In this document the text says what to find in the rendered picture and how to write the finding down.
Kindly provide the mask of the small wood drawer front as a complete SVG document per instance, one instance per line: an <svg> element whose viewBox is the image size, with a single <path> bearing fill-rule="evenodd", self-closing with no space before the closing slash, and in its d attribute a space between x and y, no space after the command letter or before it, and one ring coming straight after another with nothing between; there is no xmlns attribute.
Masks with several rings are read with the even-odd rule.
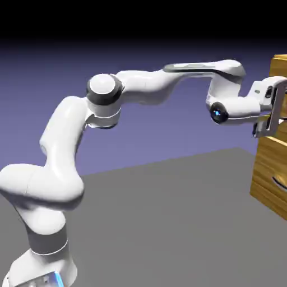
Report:
<svg viewBox="0 0 287 287"><path fill-rule="evenodd" d="M287 54L274 55L271 60L269 75L287 77ZM287 92L281 108L281 116L287 118ZM283 121L278 126L274 137L287 143L287 121Z"/></svg>

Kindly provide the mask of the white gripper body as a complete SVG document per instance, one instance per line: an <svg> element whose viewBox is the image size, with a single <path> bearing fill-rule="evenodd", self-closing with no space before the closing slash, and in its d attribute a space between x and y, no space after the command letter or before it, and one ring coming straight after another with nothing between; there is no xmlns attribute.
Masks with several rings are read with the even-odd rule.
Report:
<svg viewBox="0 0 287 287"><path fill-rule="evenodd" d="M283 122L280 115L287 78L265 78L260 82L260 88L261 115L253 126L254 138L273 136Z"/></svg>

